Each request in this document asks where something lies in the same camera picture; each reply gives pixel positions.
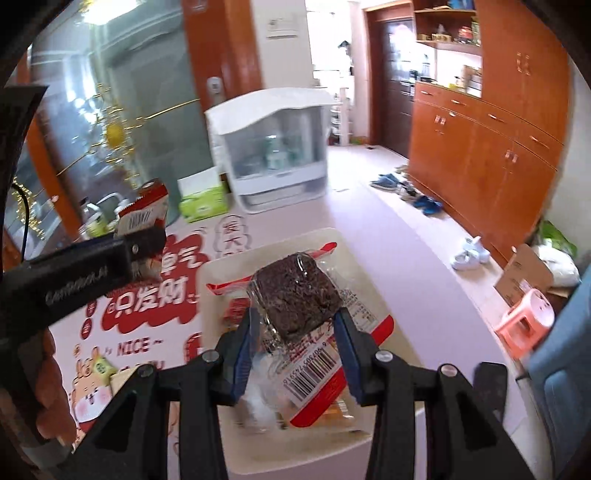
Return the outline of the person left hand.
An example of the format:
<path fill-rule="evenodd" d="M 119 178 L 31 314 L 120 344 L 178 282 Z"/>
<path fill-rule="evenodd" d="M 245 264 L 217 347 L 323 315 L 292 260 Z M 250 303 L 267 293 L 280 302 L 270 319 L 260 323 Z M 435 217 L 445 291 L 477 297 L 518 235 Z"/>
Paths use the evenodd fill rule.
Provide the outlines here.
<path fill-rule="evenodd" d="M 71 448 L 76 423 L 46 329 L 31 341 L 1 350 L 1 427 L 18 447 L 54 441 Z"/>

